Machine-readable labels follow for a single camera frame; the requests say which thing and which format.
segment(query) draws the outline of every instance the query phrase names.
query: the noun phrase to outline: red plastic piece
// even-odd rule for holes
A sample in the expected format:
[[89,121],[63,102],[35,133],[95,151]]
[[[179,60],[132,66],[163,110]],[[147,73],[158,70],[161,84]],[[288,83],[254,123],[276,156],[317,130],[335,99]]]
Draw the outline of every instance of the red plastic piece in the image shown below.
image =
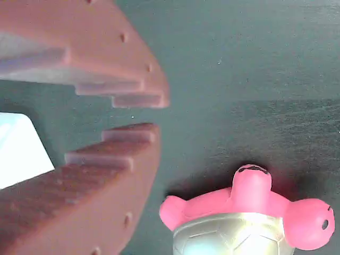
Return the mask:
[[119,254],[130,240],[160,158],[159,128],[103,132],[66,165],[0,191],[0,254]]
[[115,107],[169,105],[161,67],[111,0],[0,1],[0,79],[70,84]]

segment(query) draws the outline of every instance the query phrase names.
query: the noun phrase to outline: turtle head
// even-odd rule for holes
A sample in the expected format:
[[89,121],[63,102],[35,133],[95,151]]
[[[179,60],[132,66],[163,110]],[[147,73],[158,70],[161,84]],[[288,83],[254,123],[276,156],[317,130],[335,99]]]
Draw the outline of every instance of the turtle head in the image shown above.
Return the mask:
[[291,202],[283,217],[283,226],[291,246],[315,250],[326,245],[334,233],[334,211],[319,199]]
[[271,175],[256,165],[240,167],[233,179],[231,199],[234,210],[266,214],[271,190]]
[[271,189],[271,175],[260,166],[242,166],[234,175],[234,188],[242,190],[250,188],[252,189],[251,192],[256,192],[257,190],[266,190],[268,192]]

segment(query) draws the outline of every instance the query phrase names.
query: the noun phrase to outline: silver shell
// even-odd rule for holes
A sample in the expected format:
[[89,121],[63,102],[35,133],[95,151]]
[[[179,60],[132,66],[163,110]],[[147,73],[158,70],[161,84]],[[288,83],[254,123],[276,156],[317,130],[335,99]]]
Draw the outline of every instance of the silver shell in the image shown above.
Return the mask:
[[258,213],[218,214],[174,231],[174,255],[292,255],[282,218]]

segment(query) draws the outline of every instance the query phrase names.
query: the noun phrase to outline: dark gray surface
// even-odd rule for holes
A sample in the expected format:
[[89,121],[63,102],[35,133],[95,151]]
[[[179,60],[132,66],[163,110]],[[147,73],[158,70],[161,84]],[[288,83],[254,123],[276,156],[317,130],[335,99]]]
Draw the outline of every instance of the dark gray surface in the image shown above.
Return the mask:
[[[161,126],[161,166],[123,255],[170,255],[172,235],[158,217],[165,194],[224,188],[247,160],[269,166],[275,191],[319,197],[337,212],[340,6],[314,2],[119,0],[168,75],[170,108],[111,109],[72,87],[0,81],[0,111],[26,113],[56,166],[103,129]],[[338,239],[295,254],[339,253]]]

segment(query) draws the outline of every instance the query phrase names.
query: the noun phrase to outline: turtle eye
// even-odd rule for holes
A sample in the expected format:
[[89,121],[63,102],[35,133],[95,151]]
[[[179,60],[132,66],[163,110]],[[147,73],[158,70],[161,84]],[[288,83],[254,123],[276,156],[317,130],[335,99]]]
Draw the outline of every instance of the turtle eye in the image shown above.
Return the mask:
[[325,219],[325,221],[322,225],[322,229],[325,230],[328,227],[328,224],[329,224],[328,220]]

